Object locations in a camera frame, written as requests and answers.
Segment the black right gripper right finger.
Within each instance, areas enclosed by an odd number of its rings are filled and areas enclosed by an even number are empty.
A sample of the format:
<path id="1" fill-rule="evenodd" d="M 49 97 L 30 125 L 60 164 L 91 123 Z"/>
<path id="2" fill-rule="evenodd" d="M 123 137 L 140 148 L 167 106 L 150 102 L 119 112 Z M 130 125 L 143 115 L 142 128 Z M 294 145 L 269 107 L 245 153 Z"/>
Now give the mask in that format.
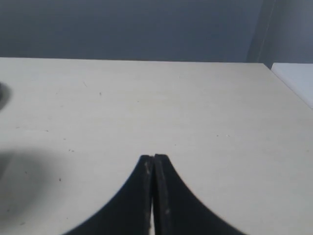
<path id="1" fill-rule="evenodd" d="M 154 224 L 156 235 L 242 235 L 187 187 L 167 155 L 154 156 Z"/>

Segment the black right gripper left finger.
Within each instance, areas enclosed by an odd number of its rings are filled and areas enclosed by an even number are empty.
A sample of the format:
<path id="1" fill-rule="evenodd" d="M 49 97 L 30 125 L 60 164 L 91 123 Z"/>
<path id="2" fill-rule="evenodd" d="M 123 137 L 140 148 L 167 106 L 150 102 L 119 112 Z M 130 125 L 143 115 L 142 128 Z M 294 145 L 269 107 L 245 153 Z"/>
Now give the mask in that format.
<path id="1" fill-rule="evenodd" d="M 140 156 L 115 196 L 68 235 L 148 235 L 150 232 L 154 159 Z"/>

